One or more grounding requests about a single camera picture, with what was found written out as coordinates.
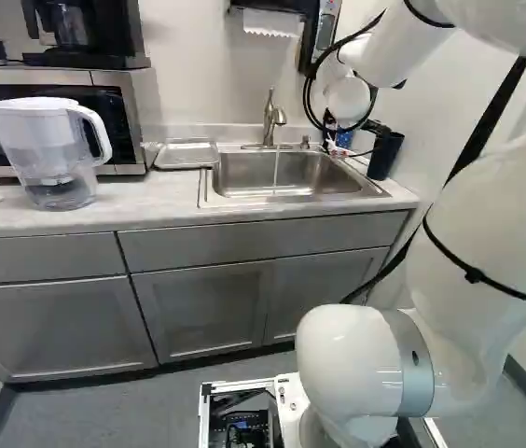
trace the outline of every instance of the faucet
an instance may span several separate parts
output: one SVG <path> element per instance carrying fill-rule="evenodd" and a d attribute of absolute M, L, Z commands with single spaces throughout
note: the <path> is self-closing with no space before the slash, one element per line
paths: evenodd
<path fill-rule="evenodd" d="M 265 103 L 263 113 L 263 147 L 273 147 L 273 131 L 276 126 L 284 126 L 288 122 L 285 112 L 273 104 L 273 88 Z"/>

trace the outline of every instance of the gray cabinet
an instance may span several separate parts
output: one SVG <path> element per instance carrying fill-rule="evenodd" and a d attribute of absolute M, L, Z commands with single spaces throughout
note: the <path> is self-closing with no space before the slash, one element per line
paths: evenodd
<path fill-rule="evenodd" d="M 276 259 L 265 343 L 291 341 L 298 322 L 312 308 L 337 303 L 373 277 L 387 247 Z"/>
<path fill-rule="evenodd" d="M 113 232 L 0 238 L 0 283 L 125 272 Z"/>
<path fill-rule="evenodd" d="M 132 273 L 277 259 L 394 243 L 408 211 L 118 233 Z"/>
<path fill-rule="evenodd" d="M 258 261 L 134 275 L 159 361 L 261 345 L 270 266 Z"/>
<path fill-rule="evenodd" d="M 0 379 L 157 365 L 126 276 L 0 286 Z"/>

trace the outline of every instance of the pitcher handle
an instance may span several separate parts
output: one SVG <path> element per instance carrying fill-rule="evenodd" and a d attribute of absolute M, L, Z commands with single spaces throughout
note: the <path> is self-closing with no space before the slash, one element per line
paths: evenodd
<path fill-rule="evenodd" d="M 110 143 L 110 138 L 107 136 L 104 121 L 97 112 L 83 105 L 69 105 L 66 107 L 66 110 L 88 121 L 95 131 L 100 157 L 93 159 L 93 166 L 100 166 L 109 161 L 112 158 L 112 144 Z"/>

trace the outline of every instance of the metal tray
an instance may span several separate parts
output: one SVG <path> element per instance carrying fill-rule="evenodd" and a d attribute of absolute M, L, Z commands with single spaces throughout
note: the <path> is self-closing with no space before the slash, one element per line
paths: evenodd
<path fill-rule="evenodd" d="M 219 161 L 217 144 L 208 138 L 167 140 L 153 165 L 160 170 L 211 168 Z"/>

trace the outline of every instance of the water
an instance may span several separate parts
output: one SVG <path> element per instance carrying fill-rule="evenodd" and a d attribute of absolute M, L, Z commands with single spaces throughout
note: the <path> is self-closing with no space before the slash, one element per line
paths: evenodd
<path fill-rule="evenodd" d="M 95 200 L 97 179 L 93 168 L 85 163 L 65 175 L 25 177 L 21 179 L 29 198 L 39 208 L 74 210 Z"/>
<path fill-rule="evenodd" d="M 275 147 L 275 166 L 273 167 L 273 194 L 278 186 L 278 162 L 280 161 L 280 145 Z"/>

